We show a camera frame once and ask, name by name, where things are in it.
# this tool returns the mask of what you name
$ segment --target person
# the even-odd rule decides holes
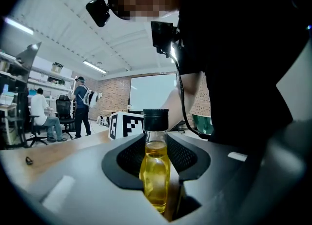
[[[52,127],[54,126],[57,134],[57,141],[64,142],[67,138],[63,137],[62,129],[60,127],[59,118],[46,116],[44,109],[51,109],[43,96],[43,89],[39,88],[37,94],[31,98],[30,101],[31,114],[33,116],[39,116],[34,118],[35,124],[38,126],[45,126],[47,128],[47,141],[54,143],[56,139],[53,136]]]
[[[185,92],[193,106],[206,75],[214,132],[210,141],[254,146],[293,118],[276,84],[308,41],[304,0],[108,0],[123,20],[179,12],[176,50]],[[169,130],[182,120],[179,84],[162,108]]]
[[[82,101],[84,95],[89,90],[88,87],[86,87],[85,79],[83,77],[77,78],[77,88],[74,91],[74,94],[72,95],[71,99],[76,99],[76,111],[75,111],[75,129],[76,129],[76,135],[74,139],[81,137],[81,123],[83,121],[84,126],[86,127],[87,136],[91,135],[90,130],[90,124],[89,124],[89,106],[85,105]]]

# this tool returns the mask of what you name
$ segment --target fluorescent light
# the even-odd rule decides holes
[[[175,58],[176,60],[176,52],[175,52],[175,49],[174,47],[172,46],[172,42],[171,42],[171,55]]]
[[[88,61],[83,61],[83,63],[84,63],[85,65],[87,65],[87,66],[89,66],[89,67],[91,67],[91,68],[97,70],[97,71],[100,71],[101,73],[106,73],[106,71],[103,71],[102,69],[96,67],[95,65],[89,63]]]
[[[31,34],[31,35],[34,34],[34,31],[33,31],[33,30],[29,29],[28,27],[26,27],[26,26],[24,26],[24,25],[22,25],[22,24],[20,24],[20,23],[15,22],[15,21],[12,20],[12,19],[4,18],[4,21],[5,21],[7,24],[10,24],[11,26],[14,26],[14,27],[18,28],[19,30],[22,30],[22,31],[24,31],[24,32],[27,32],[27,33],[29,33],[29,34]]]

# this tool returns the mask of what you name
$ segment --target oil bottle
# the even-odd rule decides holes
[[[143,111],[146,142],[140,179],[143,181],[146,198],[158,212],[163,213],[166,208],[170,179],[170,160],[166,144],[168,109],[144,109]]]

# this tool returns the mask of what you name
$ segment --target cap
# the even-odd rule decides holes
[[[168,129],[168,109],[143,109],[144,130],[164,131]]]
[[[75,80],[76,80],[76,81],[77,81],[77,80],[84,80],[84,78],[83,78],[83,77],[78,77],[78,78],[76,78]]]

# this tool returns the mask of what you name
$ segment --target blue jeans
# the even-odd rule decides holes
[[[58,140],[63,138],[62,129],[60,127],[59,118],[57,117],[47,117],[47,120],[43,124],[47,128],[47,137],[53,138],[52,127],[54,126],[55,132],[57,134]]]

